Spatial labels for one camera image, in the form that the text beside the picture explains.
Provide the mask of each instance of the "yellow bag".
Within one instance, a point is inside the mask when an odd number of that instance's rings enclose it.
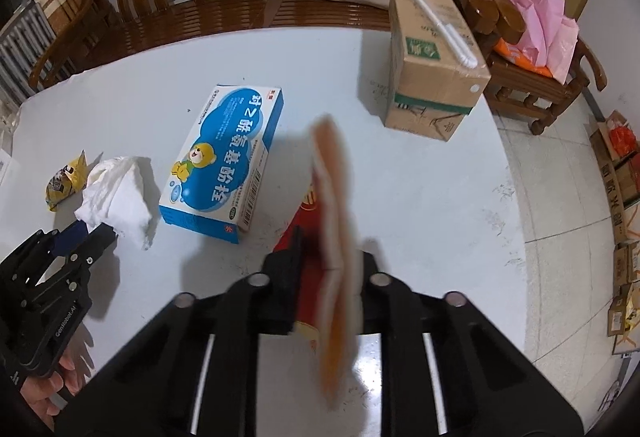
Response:
[[[77,159],[56,172],[47,184],[45,199],[49,205],[49,211],[56,211],[56,206],[64,199],[81,191],[86,184],[87,174],[86,157],[83,150]]]

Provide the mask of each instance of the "white tabletop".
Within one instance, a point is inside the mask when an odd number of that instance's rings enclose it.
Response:
[[[95,365],[105,364],[177,292],[221,293],[260,268],[305,194],[306,131],[327,112],[347,144],[351,208],[362,247],[417,292],[464,292],[523,348],[524,240],[507,158],[487,104],[481,98],[448,143],[383,127],[389,43],[388,33],[356,29],[219,34],[146,51],[38,94],[22,106],[14,160],[0,186],[0,258],[37,229],[64,228],[74,220],[80,197],[54,214],[47,210],[44,189],[82,150],[89,161],[142,158],[145,199],[157,218],[159,189],[212,88],[277,86],[284,109],[251,232],[233,245],[160,220],[148,251],[119,239],[113,255],[105,254],[92,268],[94,307],[85,325],[94,338]],[[333,418],[316,413],[314,394],[302,393],[306,384],[300,377],[313,380],[309,352],[296,338],[263,343],[258,434],[325,435],[333,425],[342,428],[339,435],[363,427],[375,434],[376,416],[361,416],[359,407],[379,404],[375,343],[363,347],[350,404]],[[267,393],[273,385],[289,392],[293,407],[279,411],[275,404],[281,399],[275,402]],[[364,401],[356,401],[367,390]]]

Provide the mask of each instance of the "crumpled tissue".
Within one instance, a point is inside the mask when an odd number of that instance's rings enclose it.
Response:
[[[148,249],[151,213],[143,199],[142,175],[135,157],[108,159],[91,170],[76,218],[86,223],[89,232],[104,223],[140,249]]]

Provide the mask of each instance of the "tiled floor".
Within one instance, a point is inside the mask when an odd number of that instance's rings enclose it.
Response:
[[[606,335],[613,233],[581,96],[542,136],[494,116],[516,186],[529,276],[526,354],[574,405],[585,429],[622,360]]]

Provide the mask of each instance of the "metal screw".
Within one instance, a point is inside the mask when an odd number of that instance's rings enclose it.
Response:
[[[178,309],[185,309],[187,307],[191,307],[195,301],[196,297],[193,294],[188,292],[181,292],[174,298],[174,305]]]
[[[391,277],[385,273],[372,274],[369,281],[378,287],[386,287],[391,283]]]
[[[264,273],[254,273],[249,277],[248,282],[254,287],[264,287],[270,282],[270,278]]]
[[[444,300],[453,307],[462,307],[463,305],[466,305],[466,296],[458,291],[447,293]]]

